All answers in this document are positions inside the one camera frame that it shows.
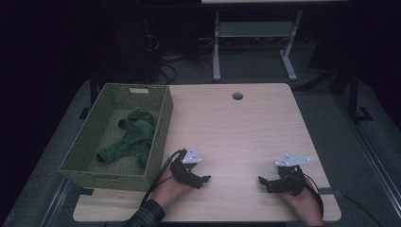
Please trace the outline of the person's left hand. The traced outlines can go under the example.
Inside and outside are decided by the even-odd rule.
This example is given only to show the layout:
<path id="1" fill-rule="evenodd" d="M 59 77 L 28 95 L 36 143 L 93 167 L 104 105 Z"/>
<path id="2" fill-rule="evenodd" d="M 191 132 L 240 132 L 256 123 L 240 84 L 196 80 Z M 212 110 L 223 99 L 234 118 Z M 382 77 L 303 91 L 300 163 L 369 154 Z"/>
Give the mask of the person's left hand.
<path id="1" fill-rule="evenodd" d="M 174 179 L 171 171 L 168 169 L 162 175 L 161 180 L 156 186 L 151 198 L 162 208 L 167 208 L 190 189 L 190 186 L 183 183 L 178 183 Z"/>

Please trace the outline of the green fleece garment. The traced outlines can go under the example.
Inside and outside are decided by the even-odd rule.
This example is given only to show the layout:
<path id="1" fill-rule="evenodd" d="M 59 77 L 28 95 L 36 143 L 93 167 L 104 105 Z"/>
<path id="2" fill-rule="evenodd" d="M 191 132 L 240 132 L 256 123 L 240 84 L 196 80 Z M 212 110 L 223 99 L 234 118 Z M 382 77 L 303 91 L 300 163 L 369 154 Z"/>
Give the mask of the green fleece garment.
<path id="1" fill-rule="evenodd" d="M 110 164 L 123 157 L 132 156 L 137 167 L 144 172 L 148 164 L 155 126 L 156 121 L 150 112 L 136 108 L 118 122 L 118 128 L 124 131 L 121 139 L 98 151 L 96 160 L 101 164 Z"/>

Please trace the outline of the person's right hand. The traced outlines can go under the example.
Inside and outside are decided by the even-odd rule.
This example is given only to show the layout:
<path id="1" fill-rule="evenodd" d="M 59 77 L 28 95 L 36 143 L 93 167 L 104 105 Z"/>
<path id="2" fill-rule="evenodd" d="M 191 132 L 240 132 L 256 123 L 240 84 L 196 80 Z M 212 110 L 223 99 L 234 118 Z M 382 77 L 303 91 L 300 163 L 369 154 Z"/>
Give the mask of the person's right hand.
<path id="1" fill-rule="evenodd" d="M 294 214 L 307 227 L 324 226 L 319 203 L 307 188 L 304 188 L 298 196 L 280 193 L 279 197 L 289 205 Z"/>

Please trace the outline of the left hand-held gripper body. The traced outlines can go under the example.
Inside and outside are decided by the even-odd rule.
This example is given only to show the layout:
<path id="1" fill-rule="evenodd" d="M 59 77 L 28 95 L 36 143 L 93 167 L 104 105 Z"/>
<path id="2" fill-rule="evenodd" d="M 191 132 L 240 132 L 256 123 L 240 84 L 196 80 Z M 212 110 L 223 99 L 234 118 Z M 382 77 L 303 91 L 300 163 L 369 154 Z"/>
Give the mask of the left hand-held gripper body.
<path id="1" fill-rule="evenodd" d="M 178 157 L 170 165 L 170 171 L 178 183 L 193 182 L 191 176 L 196 174 L 192 172 L 192 168 L 200 161 L 201 157 L 193 146 L 189 149 L 184 148 L 179 151 Z"/>

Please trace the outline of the green woven basket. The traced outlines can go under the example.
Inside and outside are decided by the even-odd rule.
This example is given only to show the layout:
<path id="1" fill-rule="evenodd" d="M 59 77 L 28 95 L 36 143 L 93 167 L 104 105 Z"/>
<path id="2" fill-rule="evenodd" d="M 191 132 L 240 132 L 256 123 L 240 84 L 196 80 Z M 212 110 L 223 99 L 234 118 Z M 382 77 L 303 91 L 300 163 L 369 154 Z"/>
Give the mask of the green woven basket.
<path id="1" fill-rule="evenodd" d="M 121 140 L 118 121 L 135 109 L 152 114 L 155 133 L 147 162 L 140 166 L 134 155 L 101 164 L 96 154 Z M 88 188 L 146 191 L 158 175 L 164 156 L 173 101 L 166 85 L 108 83 L 101 90 L 59 172 Z"/>

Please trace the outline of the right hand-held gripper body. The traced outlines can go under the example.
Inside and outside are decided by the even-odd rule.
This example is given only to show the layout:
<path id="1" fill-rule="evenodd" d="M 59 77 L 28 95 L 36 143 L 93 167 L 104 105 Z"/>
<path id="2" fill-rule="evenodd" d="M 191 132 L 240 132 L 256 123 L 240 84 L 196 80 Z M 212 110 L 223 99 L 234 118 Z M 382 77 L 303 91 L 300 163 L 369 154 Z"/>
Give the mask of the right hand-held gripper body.
<path id="1" fill-rule="evenodd" d="M 305 185 L 305 176 L 301 165 L 310 162 L 311 160 L 307 157 L 286 153 L 283 158 L 275 162 L 279 179 L 274 186 L 282 186 L 283 193 L 290 193 L 292 196 L 299 195 Z"/>

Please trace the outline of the metal floor rail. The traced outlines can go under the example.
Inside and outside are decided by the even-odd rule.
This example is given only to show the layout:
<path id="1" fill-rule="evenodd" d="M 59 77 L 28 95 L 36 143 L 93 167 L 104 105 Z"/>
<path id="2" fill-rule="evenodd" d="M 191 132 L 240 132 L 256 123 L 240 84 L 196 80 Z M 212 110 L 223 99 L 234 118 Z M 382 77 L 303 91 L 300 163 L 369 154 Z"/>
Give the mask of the metal floor rail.
<path id="1" fill-rule="evenodd" d="M 358 120 L 355 120 L 348 111 L 348 103 L 341 96 L 334 96 L 336 103 L 344 114 L 348 124 L 351 126 L 357 140 L 362 145 L 365 156 L 371 165 L 378 182 L 381 184 L 388 200 L 390 201 L 395 213 L 401 219 L 401 192 L 394 184 L 382 162 L 375 153 L 375 148 L 369 141 L 367 134 L 363 131 Z"/>
<path id="2" fill-rule="evenodd" d="M 64 206 L 72 187 L 73 184 L 70 180 L 65 177 L 61 179 L 61 183 L 44 214 L 40 227 L 53 227 L 60 216 L 62 207 Z"/>

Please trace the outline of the grey metal stand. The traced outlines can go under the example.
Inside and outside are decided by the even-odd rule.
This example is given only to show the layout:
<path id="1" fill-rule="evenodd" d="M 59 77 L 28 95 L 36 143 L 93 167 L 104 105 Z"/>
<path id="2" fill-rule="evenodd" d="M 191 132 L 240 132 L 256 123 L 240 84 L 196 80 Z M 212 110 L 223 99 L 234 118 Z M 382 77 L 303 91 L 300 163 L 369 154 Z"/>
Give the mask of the grey metal stand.
<path id="1" fill-rule="evenodd" d="M 220 81 L 219 40 L 221 38 L 288 38 L 285 49 L 279 51 L 288 79 L 295 81 L 296 73 L 289 54 L 293 46 L 303 11 L 296 12 L 292 21 L 279 22 L 221 22 L 219 12 L 215 14 L 214 49 L 212 55 L 213 81 Z"/>

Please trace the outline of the black metal stand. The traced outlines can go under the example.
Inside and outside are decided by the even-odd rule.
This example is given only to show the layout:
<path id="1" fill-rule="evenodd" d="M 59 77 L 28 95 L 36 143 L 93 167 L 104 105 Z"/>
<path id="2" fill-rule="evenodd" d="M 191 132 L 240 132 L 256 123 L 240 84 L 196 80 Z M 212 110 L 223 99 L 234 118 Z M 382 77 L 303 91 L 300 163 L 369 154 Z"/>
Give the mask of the black metal stand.
<path id="1" fill-rule="evenodd" d="M 358 76 L 354 67 L 343 64 L 337 69 L 335 79 L 330 85 L 330 92 L 339 96 L 348 89 L 348 99 L 346 101 L 346 112 L 351 120 L 358 124 L 360 121 L 373 121 L 372 116 L 365 107 L 359 107 L 358 97 Z"/>

